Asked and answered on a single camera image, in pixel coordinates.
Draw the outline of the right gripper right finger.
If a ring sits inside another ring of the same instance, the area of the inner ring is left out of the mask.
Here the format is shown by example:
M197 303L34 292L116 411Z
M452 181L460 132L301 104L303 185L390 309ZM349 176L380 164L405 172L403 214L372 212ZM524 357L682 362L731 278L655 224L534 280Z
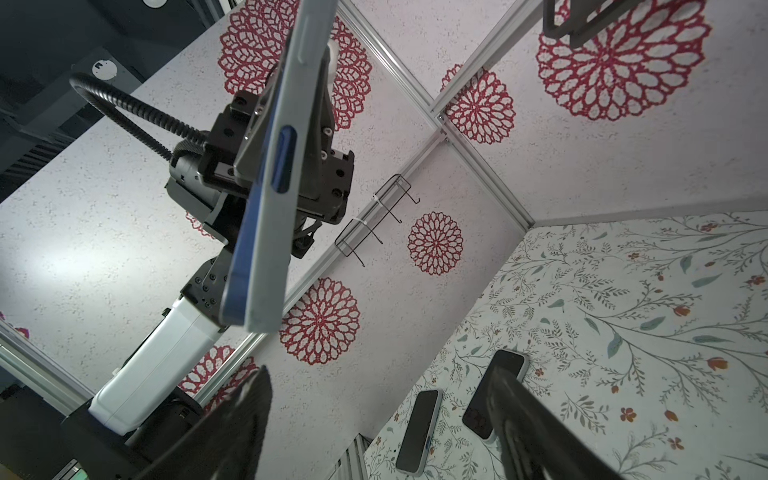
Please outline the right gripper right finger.
M508 479L618 479L620 475L563 425L520 381L491 409Z

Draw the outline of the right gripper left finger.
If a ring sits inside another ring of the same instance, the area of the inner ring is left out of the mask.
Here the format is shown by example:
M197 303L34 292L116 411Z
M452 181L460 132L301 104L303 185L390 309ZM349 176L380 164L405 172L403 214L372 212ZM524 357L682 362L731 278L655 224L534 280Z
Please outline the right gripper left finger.
M253 371L140 479L253 479L273 399L270 373Z

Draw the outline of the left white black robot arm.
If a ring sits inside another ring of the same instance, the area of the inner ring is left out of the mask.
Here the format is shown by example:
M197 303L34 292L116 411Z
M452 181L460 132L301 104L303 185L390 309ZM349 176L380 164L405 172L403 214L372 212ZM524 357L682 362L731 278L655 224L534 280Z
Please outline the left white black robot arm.
M228 326L265 333L280 324L288 265L313 242L303 221L343 218L354 156L332 147L331 96L320 87L307 100L299 142L295 126L275 120L286 98L272 86L237 93L210 132L92 78L73 86L169 162L174 198L224 244L114 378L65 420L82 442L81 465L92 479L251 479L271 406L269 373L249 375L195 423L181 416L198 404L180 382Z

